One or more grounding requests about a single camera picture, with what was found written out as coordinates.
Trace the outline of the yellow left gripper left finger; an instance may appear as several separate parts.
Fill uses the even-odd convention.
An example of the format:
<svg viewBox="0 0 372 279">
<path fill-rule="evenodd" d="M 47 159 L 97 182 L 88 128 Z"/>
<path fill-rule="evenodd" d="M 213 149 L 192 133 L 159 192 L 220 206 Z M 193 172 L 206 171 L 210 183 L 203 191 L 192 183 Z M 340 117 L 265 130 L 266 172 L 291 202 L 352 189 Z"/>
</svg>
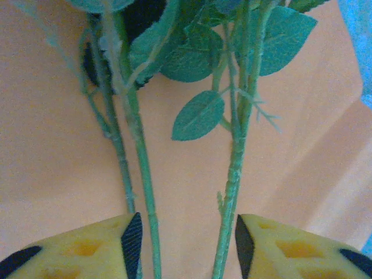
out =
<svg viewBox="0 0 372 279">
<path fill-rule="evenodd" d="M 140 213 L 123 214 L 42 239 L 1 261 L 1 278 L 136 278 Z"/>
</svg>

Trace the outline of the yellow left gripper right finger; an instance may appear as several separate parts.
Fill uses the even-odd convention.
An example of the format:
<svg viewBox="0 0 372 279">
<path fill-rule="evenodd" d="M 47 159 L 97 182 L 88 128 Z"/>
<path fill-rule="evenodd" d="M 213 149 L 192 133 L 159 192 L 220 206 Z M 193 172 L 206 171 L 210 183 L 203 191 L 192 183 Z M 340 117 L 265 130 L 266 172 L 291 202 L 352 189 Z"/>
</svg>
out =
<svg viewBox="0 0 372 279">
<path fill-rule="evenodd" d="M 330 238 L 240 214 L 235 242 L 242 278 L 371 278 L 371 258 Z"/>
</svg>

